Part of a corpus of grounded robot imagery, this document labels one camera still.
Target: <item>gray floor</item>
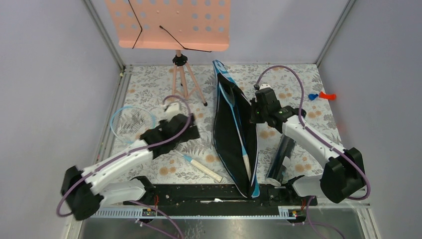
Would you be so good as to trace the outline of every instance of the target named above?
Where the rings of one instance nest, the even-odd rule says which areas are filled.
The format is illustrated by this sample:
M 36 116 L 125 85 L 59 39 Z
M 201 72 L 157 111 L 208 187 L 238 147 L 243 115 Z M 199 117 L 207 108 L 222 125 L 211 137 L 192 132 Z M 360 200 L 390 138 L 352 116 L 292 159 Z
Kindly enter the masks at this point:
M 359 218 L 353 209 L 310 209 L 314 222 L 337 227 L 348 239 L 364 238 Z M 286 225 L 284 220 L 265 219 L 208 219 L 175 220 L 186 239 L 309 239 L 319 238 L 308 225 Z M 156 219 L 150 225 L 177 236 L 177 231 L 168 220 Z M 339 239 L 332 229 L 317 226 L 329 239 Z M 87 219 L 79 239 L 167 239 L 147 227 L 140 227 L 131 219 Z

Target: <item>tripod clamp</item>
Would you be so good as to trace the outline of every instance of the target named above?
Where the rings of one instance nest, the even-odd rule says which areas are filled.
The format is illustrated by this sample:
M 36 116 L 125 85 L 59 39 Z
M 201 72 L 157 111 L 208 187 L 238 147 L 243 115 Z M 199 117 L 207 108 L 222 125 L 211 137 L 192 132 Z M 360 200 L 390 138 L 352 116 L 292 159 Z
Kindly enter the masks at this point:
M 188 62 L 188 57 L 180 54 L 180 56 L 175 56 L 173 58 L 173 64 L 175 64 L 176 66 L 184 66 L 186 63 Z

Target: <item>tripod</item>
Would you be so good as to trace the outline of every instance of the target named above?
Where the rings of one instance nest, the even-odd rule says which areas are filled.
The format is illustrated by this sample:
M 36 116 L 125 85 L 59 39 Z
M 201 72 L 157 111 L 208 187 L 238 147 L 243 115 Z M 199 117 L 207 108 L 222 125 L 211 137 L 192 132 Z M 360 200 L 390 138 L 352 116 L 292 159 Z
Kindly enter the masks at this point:
M 174 95 L 175 93 L 185 97 L 185 99 L 189 99 L 189 97 L 192 95 L 193 92 L 198 91 L 199 95 L 201 96 L 202 99 L 202 103 L 204 104 L 204 106 L 207 106 L 208 103 L 204 98 L 204 95 L 202 94 L 202 90 L 200 89 L 198 82 L 194 76 L 194 73 L 192 72 L 192 69 L 188 63 L 188 58 L 183 55 L 181 53 L 180 50 L 176 50 L 176 56 L 173 58 L 173 63 L 174 63 L 174 68 L 173 68 L 173 90 L 172 90 L 172 95 Z M 189 75 L 191 75 L 192 81 L 195 84 L 195 87 L 192 89 L 191 92 L 188 93 L 188 85 L 186 84 L 186 77 L 185 77 L 185 69 L 183 68 L 183 66 L 186 65 L 186 68 L 189 71 Z M 183 86 L 183 93 L 181 93 L 180 91 L 176 90 L 176 74 L 179 71 L 180 74 L 180 80 L 181 80 L 181 85 Z

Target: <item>robotic arm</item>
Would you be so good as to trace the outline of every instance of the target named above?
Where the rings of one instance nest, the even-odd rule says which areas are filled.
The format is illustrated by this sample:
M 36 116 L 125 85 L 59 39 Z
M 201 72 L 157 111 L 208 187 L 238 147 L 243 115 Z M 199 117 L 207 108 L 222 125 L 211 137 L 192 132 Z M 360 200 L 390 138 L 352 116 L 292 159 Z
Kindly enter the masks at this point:
M 62 195 L 78 180 L 94 172 L 92 176 L 79 184 L 66 198 L 66 203 L 69 205 L 76 220 L 89 218 L 101 206 L 141 199 L 146 191 L 145 184 L 149 183 L 149 181 L 142 182 L 134 178 L 128 182 L 111 184 L 110 182 L 130 168 L 170 152 L 179 143 L 200 137 L 193 114 L 190 116 L 179 114 L 179 109 L 180 105 L 178 103 L 172 103 L 166 109 L 167 118 L 170 118 L 170 120 L 161 120 L 157 127 L 147 130 L 140 136 L 140 139 L 123 151 L 82 170 L 78 170 L 76 166 L 66 170 L 61 188 Z M 133 149 L 160 143 L 175 136 L 186 125 L 188 117 L 191 117 L 189 127 L 175 140 L 131 153 Z
M 333 143 L 303 121 L 307 128 L 332 145 L 332 148 L 327 147 L 302 126 L 299 109 L 290 106 L 281 107 L 271 86 L 262 84 L 255 92 L 255 97 L 256 99 L 251 100 L 252 123 L 267 122 L 268 126 L 299 143 L 323 167 L 322 175 L 312 177 L 302 175 L 289 180 L 287 187 L 293 189 L 298 196 L 325 195 L 332 202 L 339 203 L 365 186 L 362 176 L 356 169 L 333 151 L 334 148 L 343 151 L 364 172 L 362 154 L 356 148 L 345 149 Z M 301 116 L 305 115 L 306 112 L 302 110 Z

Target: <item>black tube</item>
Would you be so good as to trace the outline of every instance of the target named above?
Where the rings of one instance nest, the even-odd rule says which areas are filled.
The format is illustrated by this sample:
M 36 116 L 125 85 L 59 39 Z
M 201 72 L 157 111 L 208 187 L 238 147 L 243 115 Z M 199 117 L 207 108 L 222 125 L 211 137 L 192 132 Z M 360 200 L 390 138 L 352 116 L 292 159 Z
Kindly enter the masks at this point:
M 276 187 L 280 187 L 283 181 L 286 167 L 283 165 L 284 160 L 290 160 L 296 142 L 283 134 L 278 145 L 276 156 L 268 169 L 265 182 Z

